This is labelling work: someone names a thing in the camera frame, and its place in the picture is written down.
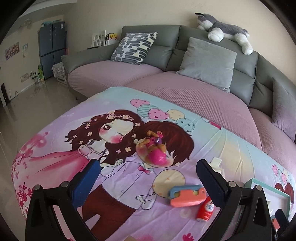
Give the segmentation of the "operator hand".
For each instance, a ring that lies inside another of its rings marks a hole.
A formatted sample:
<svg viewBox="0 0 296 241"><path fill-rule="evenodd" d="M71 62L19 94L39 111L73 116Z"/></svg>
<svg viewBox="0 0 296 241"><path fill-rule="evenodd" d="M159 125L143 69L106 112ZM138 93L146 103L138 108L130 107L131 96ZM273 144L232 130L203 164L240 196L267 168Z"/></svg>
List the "operator hand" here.
<svg viewBox="0 0 296 241"><path fill-rule="evenodd" d="M141 241L141 238L140 237L133 237L131 235L129 235L125 241Z"/></svg>

